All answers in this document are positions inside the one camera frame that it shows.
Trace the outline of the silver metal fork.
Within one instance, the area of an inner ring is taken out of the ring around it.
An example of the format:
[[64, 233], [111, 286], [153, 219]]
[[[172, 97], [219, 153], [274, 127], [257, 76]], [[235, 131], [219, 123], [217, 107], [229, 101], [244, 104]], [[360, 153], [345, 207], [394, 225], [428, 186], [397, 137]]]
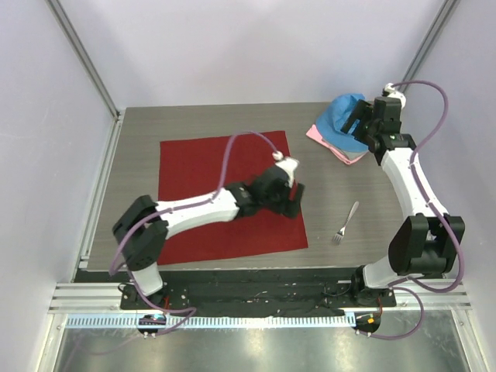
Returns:
[[343, 223], [343, 226], [335, 233], [335, 235], [333, 236], [332, 238], [332, 241], [336, 244], [336, 245], [339, 245], [344, 236], [345, 236], [345, 233], [346, 233], [346, 227], [348, 226], [348, 224], [350, 223], [350, 220], [352, 219], [352, 217], [354, 216], [354, 214], [356, 213], [357, 209], [359, 208], [360, 206], [360, 202], [359, 201], [355, 201], [351, 207], [351, 209], [349, 210], [348, 212], [348, 215]]

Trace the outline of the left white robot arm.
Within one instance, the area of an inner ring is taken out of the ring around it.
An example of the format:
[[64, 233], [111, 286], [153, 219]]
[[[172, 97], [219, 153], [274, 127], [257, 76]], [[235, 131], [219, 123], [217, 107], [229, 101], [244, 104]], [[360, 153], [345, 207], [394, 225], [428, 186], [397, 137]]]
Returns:
[[115, 223], [112, 234], [139, 301], [149, 309], [162, 307], [165, 290], [158, 258], [172, 236], [251, 217], [262, 209], [296, 218], [305, 190], [295, 181], [297, 168], [296, 159], [285, 157], [251, 182], [233, 182], [208, 194], [162, 202], [148, 195], [137, 198]]

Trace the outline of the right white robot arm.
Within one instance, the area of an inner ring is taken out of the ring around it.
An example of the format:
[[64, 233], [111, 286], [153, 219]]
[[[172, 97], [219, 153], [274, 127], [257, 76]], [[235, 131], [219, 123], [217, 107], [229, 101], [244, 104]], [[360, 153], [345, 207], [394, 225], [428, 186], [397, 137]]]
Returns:
[[433, 194], [412, 137], [401, 133], [401, 100], [359, 100], [342, 131], [367, 145], [391, 181], [404, 218], [387, 255], [356, 269], [350, 297], [360, 306], [389, 295], [393, 284], [450, 272], [465, 232], [461, 217], [448, 213]]

